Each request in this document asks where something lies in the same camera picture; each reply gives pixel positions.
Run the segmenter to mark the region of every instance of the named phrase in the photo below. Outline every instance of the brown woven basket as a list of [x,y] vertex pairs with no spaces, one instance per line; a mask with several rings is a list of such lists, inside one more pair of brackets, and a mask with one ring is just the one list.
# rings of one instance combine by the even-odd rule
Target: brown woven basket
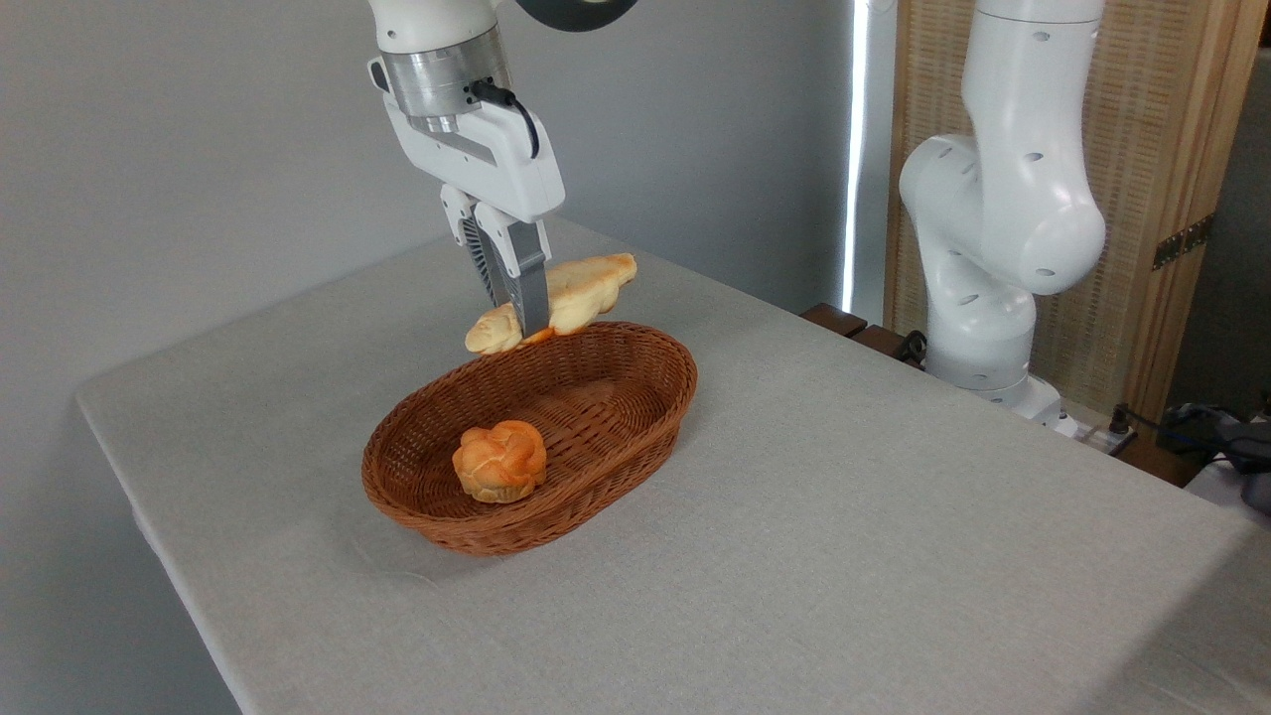
[[[596,323],[479,357],[403,400],[366,446],[366,497],[403,527],[473,556],[516,554],[576,530],[671,456],[698,368],[672,337]],[[468,428],[525,420],[543,434],[547,483],[513,504],[463,493],[450,462]]]

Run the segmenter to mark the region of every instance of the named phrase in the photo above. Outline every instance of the gray wall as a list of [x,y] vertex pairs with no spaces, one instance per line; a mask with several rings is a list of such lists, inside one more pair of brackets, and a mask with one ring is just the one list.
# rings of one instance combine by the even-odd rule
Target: gray wall
[[[833,300],[838,5],[643,0],[588,36],[502,8],[564,215]],[[364,77],[360,0],[4,1],[0,28],[0,712],[230,712],[71,392],[441,235],[438,187]]]
[[1271,50],[1258,53],[1169,404],[1253,410],[1271,390]]

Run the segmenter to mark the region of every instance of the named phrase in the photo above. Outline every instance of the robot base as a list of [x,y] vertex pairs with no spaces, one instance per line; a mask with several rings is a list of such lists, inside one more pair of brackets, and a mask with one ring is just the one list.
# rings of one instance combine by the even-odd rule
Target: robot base
[[1064,413],[1064,403],[1059,398],[1059,391],[1041,378],[1028,376],[1018,385],[1004,390],[972,390],[970,392],[1064,437],[1077,437],[1077,420]]

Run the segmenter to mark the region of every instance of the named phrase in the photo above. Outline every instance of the power strip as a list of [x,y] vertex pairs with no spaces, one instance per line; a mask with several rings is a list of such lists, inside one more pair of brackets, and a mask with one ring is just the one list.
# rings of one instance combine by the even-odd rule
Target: power strip
[[1077,442],[1098,450],[1103,455],[1117,455],[1121,450],[1130,442],[1136,433],[1131,429],[1125,434],[1110,433],[1107,427],[1103,428],[1091,428],[1088,425],[1082,425],[1078,431]]

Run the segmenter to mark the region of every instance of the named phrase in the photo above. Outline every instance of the bread roll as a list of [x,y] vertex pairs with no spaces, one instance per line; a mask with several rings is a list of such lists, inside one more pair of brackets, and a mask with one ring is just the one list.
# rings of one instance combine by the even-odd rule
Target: bread roll
[[534,425],[507,420],[465,432],[451,462],[464,494],[486,504],[508,504],[543,484],[548,453]]
[[554,334],[581,330],[601,312],[614,309],[618,288],[636,277],[636,257],[630,253],[595,255],[568,260],[548,268],[548,326],[521,334],[516,309],[511,302],[488,310],[468,330],[464,345],[473,352],[493,354],[547,339]]

